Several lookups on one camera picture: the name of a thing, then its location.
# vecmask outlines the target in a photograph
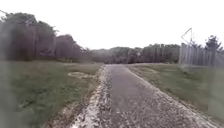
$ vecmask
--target overcast sky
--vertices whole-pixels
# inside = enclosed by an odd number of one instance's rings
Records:
[[[199,44],[211,34],[224,42],[223,0],[0,1],[1,10],[34,14],[91,49],[180,44],[190,27]]]

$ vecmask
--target distant trees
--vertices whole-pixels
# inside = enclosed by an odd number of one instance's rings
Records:
[[[212,52],[211,66],[214,66],[214,63],[215,63],[215,55],[216,55],[216,52],[218,50],[220,50],[219,49],[220,48],[220,45],[221,45],[221,43],[218,41],[218,38],[216,36],[213,36],[213,35],[211,35],[208,38],[207,42],[206,42],[205,49]]]
[[[57,59],[77,62],[81,56],[81,50],[71,35],[56,37],[55,57]]]
[[[94,50],[93,60],[105,63],[177,63],[179,45],[154,44],[141,48],[115,47]]]
[[[90,58],[88,50],[79,46],[71,35],[56,36],[52,26],[27,13],[7,14],[0,20],[0,48],[1,59],[8,60],[77,62],[83,60],[80,57]]]

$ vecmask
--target green grass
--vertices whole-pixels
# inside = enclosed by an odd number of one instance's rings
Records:
[[[22,125],[29,128],[43,127],[66,104],[79,102],[86,95],[91,79],[69,77],[69,72],[94,75],[100,67],[100,64],[57,62],[0,62],[0,65],[4,68],[0,81],[9,86],[15,111]]]
[[[224,69],[191,67],[183,72],[175,64],[134,64],[128,67],[167,94],[224,124]]]
[[[172,64],[131,65],[130,69],[180,100],[207,112],[211,72],[205,67],[194,67],[190,74]]]

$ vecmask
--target paved path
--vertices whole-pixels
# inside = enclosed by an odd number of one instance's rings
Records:
[[[122,65],[108,65],[102,75],[96,127],[215,127]]]

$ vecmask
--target chain-link fence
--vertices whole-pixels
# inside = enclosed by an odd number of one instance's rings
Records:
[[[201,102],[212,117],[224,121],[224,54],[206,50],[198,45],[182,43],[179,67],[187,77],[199,71],[199,77],[203,79],[201,85],[205,87],[199,86],[199,89],[207,95]]]

